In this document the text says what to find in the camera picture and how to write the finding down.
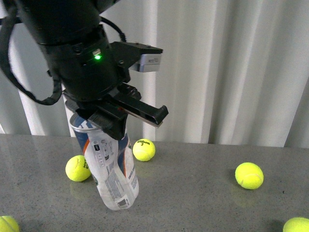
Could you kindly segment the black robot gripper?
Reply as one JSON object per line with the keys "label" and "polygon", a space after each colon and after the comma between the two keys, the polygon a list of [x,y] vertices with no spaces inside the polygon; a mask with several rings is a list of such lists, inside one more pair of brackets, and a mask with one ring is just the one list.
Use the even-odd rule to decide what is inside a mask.
{"label": "black robot gripper", "polygon": [[68,108],[116,140],[125,136],[128,115],[155,127],[168,115],[166,106],[143,103],[129,85],[130,67],[141,55],[162,52],[140,43],[110,43],[102,28],[81,41],[45,48],[52,75],[65,87]]}

